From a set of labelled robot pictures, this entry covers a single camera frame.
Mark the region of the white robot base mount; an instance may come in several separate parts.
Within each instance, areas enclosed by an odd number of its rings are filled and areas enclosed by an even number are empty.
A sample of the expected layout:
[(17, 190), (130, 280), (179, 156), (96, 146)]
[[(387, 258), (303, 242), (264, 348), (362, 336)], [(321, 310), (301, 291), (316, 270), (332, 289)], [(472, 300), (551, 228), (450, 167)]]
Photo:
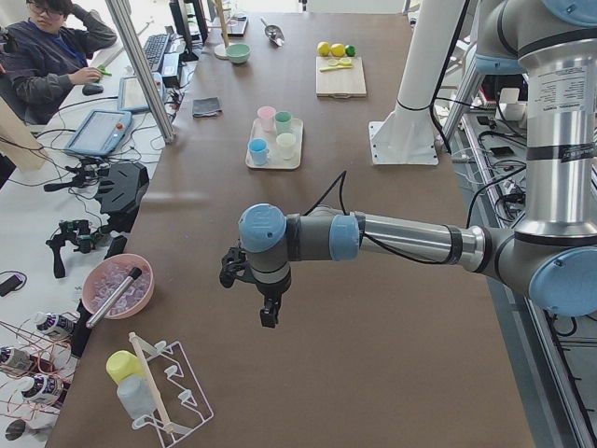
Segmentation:
[(369, 126), (376, 167), (440, 164), (434, 103), (465, 20), (475, 15), (471, 1), (423, 1), (413, 29), (394, 110)]

